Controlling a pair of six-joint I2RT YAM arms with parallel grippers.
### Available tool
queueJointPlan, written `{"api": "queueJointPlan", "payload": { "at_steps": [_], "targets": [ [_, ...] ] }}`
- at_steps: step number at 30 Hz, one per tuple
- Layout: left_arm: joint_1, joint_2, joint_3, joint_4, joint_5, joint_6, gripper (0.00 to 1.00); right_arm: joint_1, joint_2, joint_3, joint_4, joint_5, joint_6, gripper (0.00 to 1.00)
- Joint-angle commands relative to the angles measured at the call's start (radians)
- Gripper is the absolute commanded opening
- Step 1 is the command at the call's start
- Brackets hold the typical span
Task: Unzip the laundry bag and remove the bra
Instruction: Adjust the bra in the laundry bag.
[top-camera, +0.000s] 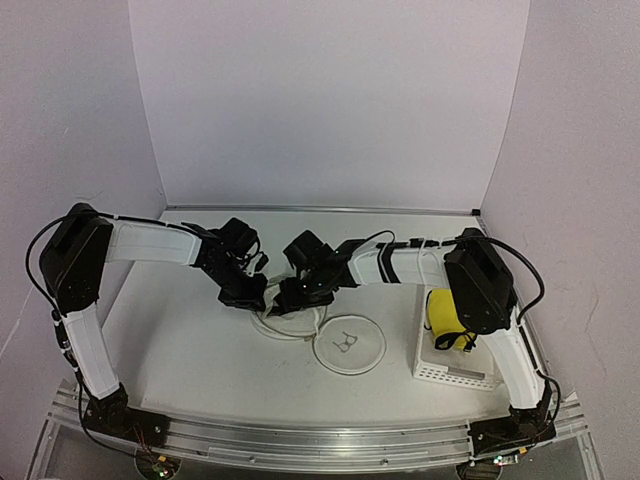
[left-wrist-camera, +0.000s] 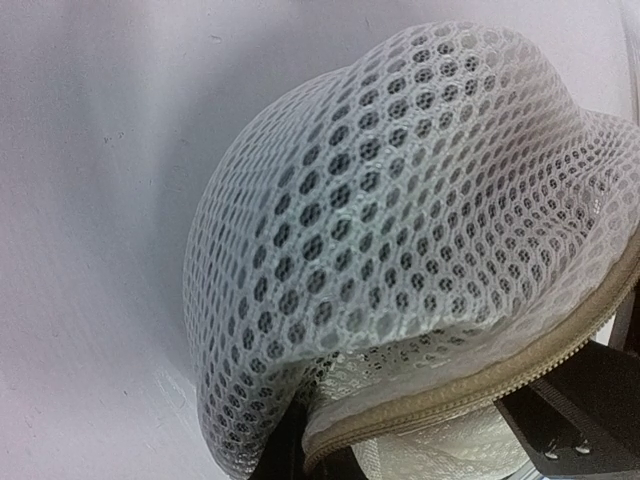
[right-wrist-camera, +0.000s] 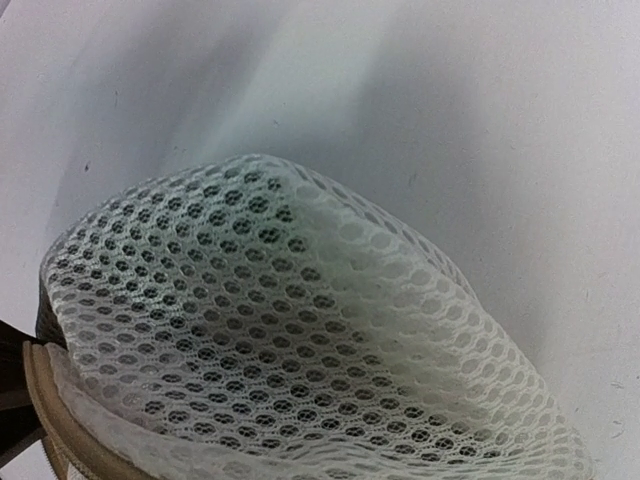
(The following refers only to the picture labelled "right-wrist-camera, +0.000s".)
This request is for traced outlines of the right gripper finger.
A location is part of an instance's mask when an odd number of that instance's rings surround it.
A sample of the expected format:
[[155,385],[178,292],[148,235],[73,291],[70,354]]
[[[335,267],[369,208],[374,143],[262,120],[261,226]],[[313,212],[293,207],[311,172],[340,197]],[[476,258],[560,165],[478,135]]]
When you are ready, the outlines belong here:
[[27,386],[23,343],[37,339],[1,322],[1,459],[13,460],[46,432],[34,409]]

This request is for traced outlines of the white mesh laundry bag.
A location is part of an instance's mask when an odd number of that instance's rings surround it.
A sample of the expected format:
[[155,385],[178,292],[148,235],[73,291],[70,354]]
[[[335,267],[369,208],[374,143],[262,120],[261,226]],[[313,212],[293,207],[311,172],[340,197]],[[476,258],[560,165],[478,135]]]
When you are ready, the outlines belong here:
[[535,367],[436,246],[246,155],[89,211],[23,348],[65,479],[590,479]]

